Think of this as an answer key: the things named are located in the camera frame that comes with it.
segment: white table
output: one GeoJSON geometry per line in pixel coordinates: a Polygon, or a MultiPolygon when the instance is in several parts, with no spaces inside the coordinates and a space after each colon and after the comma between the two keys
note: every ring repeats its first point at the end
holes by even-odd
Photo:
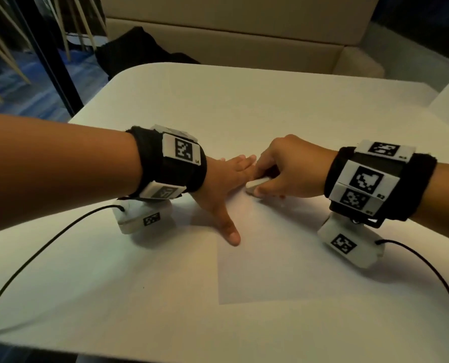
{"type": "MultiPolygon", "coordinates": [[[[449,162],[449,126],[427,110],[435,96],[426,85],[409,82],[154,64],[118,75],[72,122],[118,130],[154,123],[184,129],[215,157],[260,154],[274,137],[294,133],[335,149],[363,138],[415,145],[449,162]]],[[[393,245],[385,259],[397,268],[371,281],[375,291],[384,285],[384,293],[354,287],[353,293],[320,298],[264,295],[260,301],[219,304],[219,252],[228,266],[241,262],[244,281],[256,267],[274,274],[266,282],[277,288],[284,275],[294,275],[286,259],[273,258],[275,252],[286,250],[300,268],[294,255],[303,252],[301,244],[321,247],[314,227],[326,214],[325,199],[304,200],[303,224],[297,217],[291,223],[286,212],[267,218],[273,235],[260,232],[259,219],[248,226],[242,215],[270,216],[274,210],[243,196],[230,204],[243,234],[238,248],[202,226],[209,220],[188,195],[175,202],[177,226],[147,240],[120,234],[111,210],[92,215],[7,290],[0,300],[0,329],[9,329],[0,342],[181,363],[449,362],[448,296],[425,265],[393,245]],[[262,252],[252,253],[260,244],[262,252]],[[243,267],[244,260],[255,265],[267,257],[273,270],[267,263],[243,267]],[[401,291],[387,292],[391,285],[401,291]]],[[[95,207],[0,232],[0,287],[49,238],[95,207]]],[[[386,222],[379,233],[415,248],[449,282],[448,239],[413,222],[386,222]]],[[[341,268],[346,279],[357,272],[341,268]]]]}

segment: beige couch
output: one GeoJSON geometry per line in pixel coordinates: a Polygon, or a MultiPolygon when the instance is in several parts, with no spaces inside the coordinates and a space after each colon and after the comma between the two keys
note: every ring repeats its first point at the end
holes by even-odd
{"type": "Polygon", "coordinates": [[[203,64],[383,77],[357,44],[377,0],[102,0],[109,38],[142,26],[203,64]]]}

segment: left hand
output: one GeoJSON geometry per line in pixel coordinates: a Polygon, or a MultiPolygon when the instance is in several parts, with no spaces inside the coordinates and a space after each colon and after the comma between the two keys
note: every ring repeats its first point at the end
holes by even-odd
{"type": "Polygon", "coordinates": [[[233,220],[228,215],[225,200],[230,191],[254,179],[255,167],[252,165],[256,156],[246,158],[244,155],[228,161],[206,157],[208,170],[203,185],[191,196],[204,210],[211,213],[225,239],[232,246],[241,242],[233,220]]]}

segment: wristband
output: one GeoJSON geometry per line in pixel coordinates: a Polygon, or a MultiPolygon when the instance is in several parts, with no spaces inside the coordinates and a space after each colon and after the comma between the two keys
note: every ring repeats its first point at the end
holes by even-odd
{"type": "Polygon", "coordinates": [[[376,228],[385,219],[408,219],[436,166],[431,155],[414,150],[367,140],[357,148],[341,148],[324,187],[330,210],[376,228]]]}
{"type": "Polygon", "coordinates": [[[126,132],[136,141],[143,170],[129,198],[173,199],[202,186],[207,161],[193,136],[161,126],[151,130],[134,126],[126,132]]]}

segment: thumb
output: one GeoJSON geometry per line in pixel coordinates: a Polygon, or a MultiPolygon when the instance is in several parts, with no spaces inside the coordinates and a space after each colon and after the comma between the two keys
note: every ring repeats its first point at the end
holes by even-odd
{"type": "Polygon", "coordinates": [[[238,233],[233,220],[229,217],[224,201],[214,207],[211,215],[214,217],[216,225],[228,243],[232,246],[238,246],[241,242],[240,233],[238,233]]]}
{"type": "Polygon", "coordinates": [[[265,195],[286,195],[287,181],[283,174],[257,186],[253,195],[263,197],[265,195]]]}

